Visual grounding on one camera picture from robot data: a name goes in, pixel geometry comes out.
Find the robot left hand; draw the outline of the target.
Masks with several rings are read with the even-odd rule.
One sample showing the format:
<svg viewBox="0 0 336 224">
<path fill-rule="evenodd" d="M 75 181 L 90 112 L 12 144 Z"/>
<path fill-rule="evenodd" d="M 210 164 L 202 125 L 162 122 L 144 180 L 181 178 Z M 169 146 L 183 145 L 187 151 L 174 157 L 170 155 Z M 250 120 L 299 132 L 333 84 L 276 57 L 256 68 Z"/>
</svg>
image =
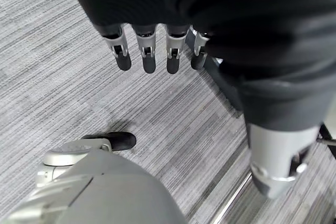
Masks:
<svg viewBox="0 0 336 224">
<path fill-rule="evenodd" d="M 305 170 L 335 94 L 335 0 L 78 1 L 111 40 L 123 23 L 205 33 L 243 107 L 255 186 L 276 198 Z"/>
</svg>

